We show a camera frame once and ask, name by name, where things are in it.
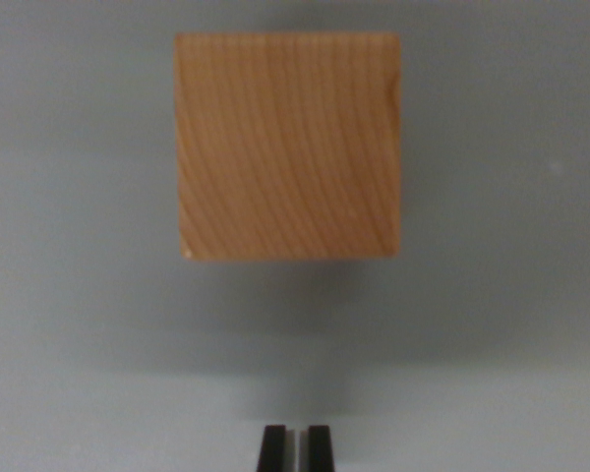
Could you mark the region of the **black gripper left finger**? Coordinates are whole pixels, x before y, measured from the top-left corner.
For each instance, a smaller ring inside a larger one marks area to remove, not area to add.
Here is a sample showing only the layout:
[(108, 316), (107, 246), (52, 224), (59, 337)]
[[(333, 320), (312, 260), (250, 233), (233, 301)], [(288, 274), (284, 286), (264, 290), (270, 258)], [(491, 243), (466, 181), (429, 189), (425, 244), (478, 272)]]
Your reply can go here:
[(295, 432), (285, 425), (265, 426), (257, 472), (293, 472), (295, 462)]

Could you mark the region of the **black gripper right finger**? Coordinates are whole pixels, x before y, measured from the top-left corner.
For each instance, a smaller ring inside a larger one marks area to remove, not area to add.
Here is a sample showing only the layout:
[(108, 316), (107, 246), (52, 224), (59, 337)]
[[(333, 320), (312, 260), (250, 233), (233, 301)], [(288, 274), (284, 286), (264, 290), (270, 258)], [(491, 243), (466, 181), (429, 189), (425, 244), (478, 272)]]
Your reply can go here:
[(328, 425), (312, 425), (300, 433), (298, 471), (336, 471)]

